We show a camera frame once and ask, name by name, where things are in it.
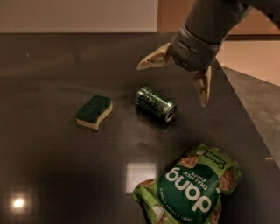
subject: aluminum can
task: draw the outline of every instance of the aluminum can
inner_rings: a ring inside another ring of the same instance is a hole
[[[138,90],[136,104],[166,123],[172,120],[177,109],[172,101],[153,92],[148,87],[142,87]]]

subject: green bag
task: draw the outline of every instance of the green bag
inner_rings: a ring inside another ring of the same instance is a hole
[[[236,161],[201,143],[165,175],[140,183],[132,197],[152,224],[216,224],[221,194],[232,193],[241,176]]]

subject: black table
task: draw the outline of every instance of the black table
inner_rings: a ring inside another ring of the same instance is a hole
[[[224,71],[213,65],[209,105],[193,74],[137,63],[171,34],[0,35],[0,223],[146,223],[131,198],[138,179],[167,172],[191,146],[219,147],[242,180],[222,199],[220,223],[278,223],[280,171]],[[142,86],[172,98],[161,124],[137,110]],[[98,131],[77,126],[93,94],[112,98]],[[23,198],[23,209],[13,200]]]

